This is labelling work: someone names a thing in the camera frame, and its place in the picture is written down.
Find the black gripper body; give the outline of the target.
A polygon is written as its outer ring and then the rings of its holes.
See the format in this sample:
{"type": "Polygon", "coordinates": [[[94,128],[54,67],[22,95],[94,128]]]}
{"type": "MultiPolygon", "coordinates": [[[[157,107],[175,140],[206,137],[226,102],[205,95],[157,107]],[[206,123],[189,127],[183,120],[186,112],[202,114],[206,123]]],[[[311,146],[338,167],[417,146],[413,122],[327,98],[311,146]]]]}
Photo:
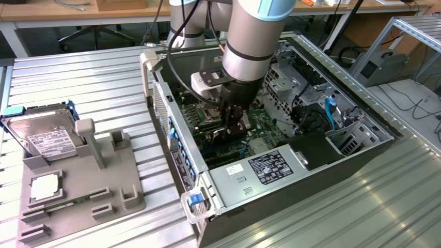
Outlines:
{"type": "Polygon", "coordinates": [[[219,98],[226,106],[239,106],[243,110],[249,109],[253,103],[263,80],[250,82],[230,81],[221,87],[219,98]]]}

